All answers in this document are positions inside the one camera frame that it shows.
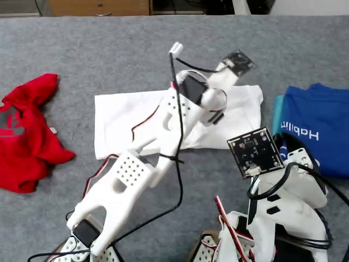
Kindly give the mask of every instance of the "white cloth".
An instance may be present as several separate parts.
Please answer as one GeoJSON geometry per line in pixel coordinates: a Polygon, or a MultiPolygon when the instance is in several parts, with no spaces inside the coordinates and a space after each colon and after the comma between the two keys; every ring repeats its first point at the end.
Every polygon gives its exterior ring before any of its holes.
{"type": "MultiPolygon", "coordinates": [[[[107,94],[95,96],[94,148],[97,159],[120,154],[130,148],[132,127],[147,119],[165,95],[164,91],[107,94]]],[[[185,148],[228,149],[227,140],[247,133],[261,125],[262,91],[259,86],[233,86],[227,94],[225,117],[215,126],[205,127],[198,123],[183,141],[185,148]]],[[[156,126],[147,121],[146,127],[135,134],[136,139],[145,139],[156,126]]],[[[159,152],[153,142],[146,146],[143,155],[159,152]]]]}

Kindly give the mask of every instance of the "gray carpet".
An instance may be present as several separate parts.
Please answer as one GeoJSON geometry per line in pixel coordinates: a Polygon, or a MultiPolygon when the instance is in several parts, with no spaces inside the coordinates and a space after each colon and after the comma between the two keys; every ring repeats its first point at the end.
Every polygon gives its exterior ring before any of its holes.
{"type": "MultiPolygon", "coordinates": [[[[0,261],[26,261],[32,254],[53,250],[69,236],[64,215],[80,200],[86,178],[101,164],[94,158],[95,94],[167,88],[167,53],[175,41],[184,44],[185,60],[206,68],[242,49],[258,68],[239,83],[261,86],[262,123],[270,127],[273,99],[288,85],[306,88],[322,82],[348,88],[348,24],[345,16],[0,20],[0,97],[42,73],[59,73],[59,91],[43,110],[63,145],[77,154],[55,167],[33,194],[0,191],[0,261]]],[[[242,180],[228,151],[188,150],[181,157],[183,205],[120,242],[119,251],[127,261],[184,261],[202,230],[218,228],[216,194],[226,210],[247,210],[248,181],[242,180]]],[[[335,183],[349,195],[347,181],[335,183]]],[[[140,197],[123,231],[174,205],[177,198],[172,168],[156,188],[140,197]]],[[[348,212],[330,192],[323,213],[334,237],[331,262],[341,261],[348,244],[348,212]]]]}

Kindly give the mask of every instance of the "teal cloth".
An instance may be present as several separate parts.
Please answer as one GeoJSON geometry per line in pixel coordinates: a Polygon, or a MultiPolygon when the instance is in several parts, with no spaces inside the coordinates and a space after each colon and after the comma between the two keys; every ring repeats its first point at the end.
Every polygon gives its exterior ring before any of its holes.
{"type": "Polygon", "coordinates": [[[277,96],[274,100],[273,112],[273,135],[280,133],[282,107],[284,106],[284,95],[277,96]]]}

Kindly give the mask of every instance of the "circuit board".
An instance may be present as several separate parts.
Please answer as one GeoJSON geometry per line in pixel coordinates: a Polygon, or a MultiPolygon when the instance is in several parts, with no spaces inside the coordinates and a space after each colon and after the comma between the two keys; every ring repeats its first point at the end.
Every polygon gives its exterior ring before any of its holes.
{"type": "Polygon", "coordinates": [[[284,168],[268,128],[262,127],[227,141],[243,178],[284,168]]]}

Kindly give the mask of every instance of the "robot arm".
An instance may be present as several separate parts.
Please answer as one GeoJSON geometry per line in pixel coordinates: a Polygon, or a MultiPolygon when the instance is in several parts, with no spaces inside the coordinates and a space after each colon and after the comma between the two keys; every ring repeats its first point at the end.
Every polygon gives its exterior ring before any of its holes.
{"type": "MultiPolygon", "coordinates": [[[[174,47],[170,52],[178,56],[183,46],[176,43],[174,47]]],[[[177,74],[183,139],[199,121],[205,125],[216,124],[223,117],[224,108],[216,110],[218,105],[226,104],[226,96],[222,96],[224,92],[220,86],[223,88],[233,86],[241,72],[247,72],[252,67],[251,60],[241,52],[226,57],[225,67],[222,64],[219,65],[219,72],[212,74],[206,85],[192,77],[189,70],[177,74]],[[247,68],[242,67],[242,58],[245,59],[244,65],[248,64],[247,68]]],[[[141,144],[134,143],[132,149],[122,153],[110,171],[94,184],[76,205],[74,213],[67,222],[68,228],[74,234],[74,229],[90,216],[92,210],[99,206],[105,208],[103,230],[88,246],[93,255],[99,255],[111,243],[127,221],[138,197],[147,187],[156,186],[173,164],[171,157],[176,154],[180,141],[177,90],[173,84],[160,102],[158,112],[161,115],[161,125],[156,127],[153,137],[141,144]],[[161,145],[156,166],[152,166],[140,157],[142,149],[154,140],[158,140],[161,145]]]]}

